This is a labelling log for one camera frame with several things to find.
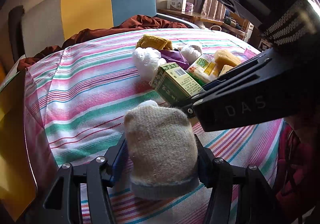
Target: sponge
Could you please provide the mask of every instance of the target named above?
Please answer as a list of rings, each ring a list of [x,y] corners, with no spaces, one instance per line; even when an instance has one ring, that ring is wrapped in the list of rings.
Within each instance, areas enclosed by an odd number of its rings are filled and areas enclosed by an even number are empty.
[[[220,65],[229,65],[235,67],[241,64],[241,60],[227,50],[218,50],[214,53],[214,61]]]
[[[136,48],[147,48],[152,47],[157,50],[172,50],[172,42],[168,39],[161,38],[158,36],[151,36],[144,34],[143,37],[138,41]]]
[[[221,75],[225,74],[227,71],[230,71],[232,68],[233,68],[232,66],[230,66],[230,65],[226,65],[226,64],[225,64],[225,65],[223,66],[223,68],[222,68],[222,70],[221,70],[221,72],[220,72],[219,76],[221,76]]]

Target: yellow cushion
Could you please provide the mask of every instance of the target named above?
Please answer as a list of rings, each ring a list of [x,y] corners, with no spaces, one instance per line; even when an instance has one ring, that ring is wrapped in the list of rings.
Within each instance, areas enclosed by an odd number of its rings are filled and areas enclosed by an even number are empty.
[[[23,127],[25,71],[0,92],[0,201],[14,221],[36,196]]]
[[[111,28],[111,0],[61,0],[61,19],[65,40],[86,28]]]

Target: rolled sock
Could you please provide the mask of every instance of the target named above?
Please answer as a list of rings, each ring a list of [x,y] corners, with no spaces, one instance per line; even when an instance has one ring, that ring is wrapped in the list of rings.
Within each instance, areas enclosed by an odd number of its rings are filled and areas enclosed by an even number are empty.
[[[125,115],[124,128],[133,162],[130,188],[137,197],[174,198],[199,185],[196,141],[182,111],[137,107]]]
[[[143,107],[143,106],[158,106],[158,103],[156,103],[155,101],[153,100],[148,100],[148,101],[145,101],[145,102],[142,102],[138,105],[138,108],[139,107]]]

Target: gray sock cuff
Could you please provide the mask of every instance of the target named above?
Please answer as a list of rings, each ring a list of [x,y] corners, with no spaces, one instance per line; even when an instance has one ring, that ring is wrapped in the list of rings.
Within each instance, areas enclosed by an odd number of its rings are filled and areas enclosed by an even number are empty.
[[[130,189],[134,195],[147,200],[176,198],[193,191],[198,186],[198,175],[194,175],[181,182],[163,185],[150,185],[141,182],[135,182],[130,179]]]

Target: white plastic bag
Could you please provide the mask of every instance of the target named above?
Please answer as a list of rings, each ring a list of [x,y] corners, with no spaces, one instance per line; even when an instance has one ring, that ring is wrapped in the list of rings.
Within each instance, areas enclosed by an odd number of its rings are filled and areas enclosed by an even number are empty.
[[[132,61],[138,69],[141,79],[148,82],[152,80],[158,67],[167,63],[165,59],[161,58],[161,53],[151,47],[135,49],[132,53]]]
[[[193,64],[202,54],[202,47],[198,45],[186,45],[180,50],[181,55]]]

